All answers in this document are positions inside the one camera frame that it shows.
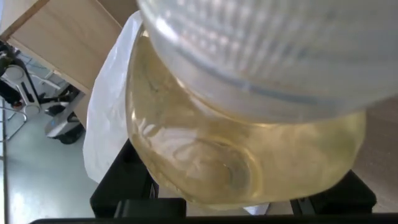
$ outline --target clear plastic bottle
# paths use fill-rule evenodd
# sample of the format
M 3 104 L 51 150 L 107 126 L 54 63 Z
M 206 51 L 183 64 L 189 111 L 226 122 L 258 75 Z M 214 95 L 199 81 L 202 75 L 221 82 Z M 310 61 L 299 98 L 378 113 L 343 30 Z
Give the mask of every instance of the clear plastic bottle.
M 160 185 L 191 202 L 234 208 L 321 192 L 352 167 L 364 113 L 303 124 L 236 120 L 176 79 L 142 33 L 127 78 L 127 128 Z

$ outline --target metal chair leg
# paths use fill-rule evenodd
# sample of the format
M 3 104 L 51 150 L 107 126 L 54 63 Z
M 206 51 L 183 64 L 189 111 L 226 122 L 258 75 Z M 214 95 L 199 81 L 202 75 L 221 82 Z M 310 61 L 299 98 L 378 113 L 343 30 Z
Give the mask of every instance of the metal chair leg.
M 18 111 L 18 110 L 14 110 L 14 109 L 10 109 L 10 108 L 5 108 L 3 106 L 0 106 L 0 110 L 3 110 L 3 111 L 8 110 L 8 111 L 13 111 L 14 112 L 10 117 L 7 118 L 7 121 L 9 121 L 16 113 L 20 113 L 24 117 L 24 122 L 12 134 L 5 134 L 6 138 L 5 139 L 3 138 L 2 140 L 0 140 L 0 142 L 5 142 L 5 141 L 10 140 L 21 129 L 21 127 L 23 127 L 23 125 L 27 121 L 27 116 L 26 116 L 26 114 L 24 112 L 21 112 L 21 111 Z

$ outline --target black wheel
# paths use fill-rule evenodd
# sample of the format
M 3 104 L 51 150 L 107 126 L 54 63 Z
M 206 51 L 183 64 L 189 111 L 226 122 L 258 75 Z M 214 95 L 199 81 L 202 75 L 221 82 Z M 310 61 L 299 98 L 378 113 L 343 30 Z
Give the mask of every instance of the black wheel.
M 62 144 L 73 144 L 79 140 L 80 136 L 85 132 L 83 125 L 79 124 L 67 133 L 60 135 L 57 139 Z
M 67 134 L 63 134 L 61 136 L 58 137 L 58 140 L 62 143 L 62 144 L 73 144 L 75 143 L 77 140 L 79 139 L 79 137 L 74 138 L 73 136 L 69 136 Z

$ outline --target floor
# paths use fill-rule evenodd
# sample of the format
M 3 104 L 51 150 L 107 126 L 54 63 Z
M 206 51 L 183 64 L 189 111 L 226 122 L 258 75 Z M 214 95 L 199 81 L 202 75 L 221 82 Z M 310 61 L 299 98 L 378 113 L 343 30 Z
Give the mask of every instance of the floor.
M 84 138 L 72 145 L 46 138 L 50 119 L 38 115 L 6 144 L 9 223 L 93 217 L 89 199 L 97 183 L 85 172 Z

